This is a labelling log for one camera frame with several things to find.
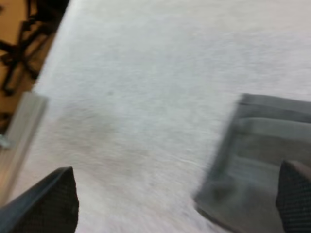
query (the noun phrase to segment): office chair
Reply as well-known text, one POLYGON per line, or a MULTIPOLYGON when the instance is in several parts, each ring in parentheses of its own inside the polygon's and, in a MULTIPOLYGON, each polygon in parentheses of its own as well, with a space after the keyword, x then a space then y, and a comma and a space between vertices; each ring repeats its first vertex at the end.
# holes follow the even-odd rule
POLYGON ((58 24, 64 14, 69 0, 26 0, 26 15, 27 20, 21 23, 17 43, 11 45, 7 42, 0 41, 0 50, 6 54, 0 57, 0 60, 7 66, 1 90, 6 96, 15 93, 18 84, 23 76, 23 72, 18 75, 18 81, 14 88, 9 88, 14 72, 17 70, 18 64, 23 65, 25 72, 29 73, 32 79, 36 79, 39 75, 39 70, 34 69, 30 60, 41 50, 46 44, 50 36, 56 32, 58 24), (36 7, 36 13, 31 15, 33 4, 36 7), (31 32, 32 26, 38 24, 38 27, 31 32), (45 35, 45 39, 30 52, 26 54, 26 49, 40 36, 45 35))

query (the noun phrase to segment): wooden floor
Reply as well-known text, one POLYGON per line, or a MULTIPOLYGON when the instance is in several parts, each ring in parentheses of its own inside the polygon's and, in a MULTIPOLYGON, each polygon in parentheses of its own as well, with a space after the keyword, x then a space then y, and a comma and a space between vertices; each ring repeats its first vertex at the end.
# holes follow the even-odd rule
MULTIPOLYGON (((25 20, 26 17, 26 7, 24 0, 0 0, 0 5, 4 7, 4 10, 0 13, 0 40, 15 44, 17 35, 19 32, 21 21, 25 20)), ((49 47, 51 45, 52 38, 47 42, 45 47, 38 53, 35 59, 31 64, 36 68, 40 69, 44 59, 48 53, 49 47)), ((20 73, 23 71, 23 67, 19 65, 16 72, 14 73, 14 80, 16 80, 20 73)), ((6 73, 6 67, 0 63, 0 83, 2 83, 4 75, 6 73)), ((3 93, 0 92, 0 112, 10 112, 13 113, 23 92, 29 91, 32 89, 35 81, 32 80, 28 74, 21 76, 21 82, 18 87, 17 92, 10 97, 6 97, 3 93)))

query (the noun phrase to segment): gray fabric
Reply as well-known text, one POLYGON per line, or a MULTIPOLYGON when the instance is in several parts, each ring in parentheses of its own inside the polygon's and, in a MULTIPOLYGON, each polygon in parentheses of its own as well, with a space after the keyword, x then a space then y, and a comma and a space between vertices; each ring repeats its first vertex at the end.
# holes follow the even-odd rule
POLYGON ((203 214, 241 233, 282 233, 275 207, 279 166, 311 166, 311 103, 244 95, 195 200, 203 214))

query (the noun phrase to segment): black chair leg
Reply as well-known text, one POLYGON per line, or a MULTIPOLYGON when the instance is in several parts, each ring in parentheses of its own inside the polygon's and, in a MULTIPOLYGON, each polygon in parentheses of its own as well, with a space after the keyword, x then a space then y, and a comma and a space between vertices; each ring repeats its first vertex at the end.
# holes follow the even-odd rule
POLYGON ((2 83, 2 91, 5 93, 6 96, 11 96, 14 94, 14 89, 8 88, 9 82, 11 80, 11 77, 13 75, 13 72, 15 70, 15 68, 17 67, 18 61, 17 60, 13 60, 12 63, 9 66, 9 69, 5 75, 4 81, 2 83))

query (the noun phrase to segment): white carpet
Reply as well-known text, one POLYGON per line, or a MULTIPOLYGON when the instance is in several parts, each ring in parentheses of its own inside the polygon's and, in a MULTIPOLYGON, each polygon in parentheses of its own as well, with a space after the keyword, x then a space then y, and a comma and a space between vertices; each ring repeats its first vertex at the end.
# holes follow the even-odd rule
POLYGON ((203 233, 192 195, 241 93, 311 101, 308 0, 71 0, 14 196, 73 166, 78 233, 203 233))

